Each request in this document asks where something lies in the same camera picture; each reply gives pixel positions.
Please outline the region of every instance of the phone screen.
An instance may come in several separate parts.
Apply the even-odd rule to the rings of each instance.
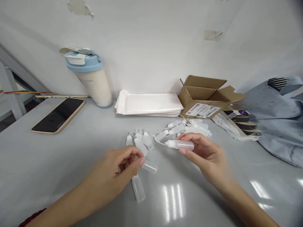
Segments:
[[[51,113],[36,124],[32,130],[56,132],[83,102],[84,100],[72,98],[64,100]]]

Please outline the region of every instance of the peeling paint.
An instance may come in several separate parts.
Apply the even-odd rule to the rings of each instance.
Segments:
[[[223,38],[222,31],[214,31],[214,30],[205,30],[204,31],[204,40],[215,41],[218,42]]]
[[[69,0],[68,7],[75,15],[94,17],[94,13],[89,9],[84,0]]]

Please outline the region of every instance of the blue lid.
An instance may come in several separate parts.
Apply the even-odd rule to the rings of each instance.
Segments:
[[[86,55],[86,57],[84,58],[85,64],[83,65],[71,64],[68,61],[67,56],[77,56],[78,54],[79,54],[78,52],[72,51],[64,55],[64,57],[66,58],[66,66],[69,70],[79,73],[88,73],[103,68],[103,62],[102,61],[99,62],[97,55]]]

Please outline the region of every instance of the phone case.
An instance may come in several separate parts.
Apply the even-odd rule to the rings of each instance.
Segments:
[[[58,133],[60,133],[66,126],[67,126],[67,124],[74,118],[74,116],[82,109],[82,107],[84,106],[84,104],[85,104],[86,102],[85,102],[85,100],[83,100],[83,103],[75,110],[75,112],[73,112],[73,114],[60,126],[60,128],[58,128],[58,130],[57,131],[55,131],[55,132],[43,132],[43,131],[34,131],[34,130],[31,130],[32,132],[35,132],[35,133],[43,133],[43,134],[51,134],[51,135],[56,135],[56,134],[58,134]],[[45,117],[47,116],[47,115],[49,115],[54,109],[52,109],[48,114],[46,114],[45,115]]]

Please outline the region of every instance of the open cardboard box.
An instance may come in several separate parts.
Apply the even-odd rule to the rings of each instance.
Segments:
[[[185,83],[182,82],[183,88],[179,94],[184,107],[180,116],[210,119],[225,107],[245,98],[244,94],[234,93],[232,86],[219,89],[226,82],[222,79],[188,76]]]

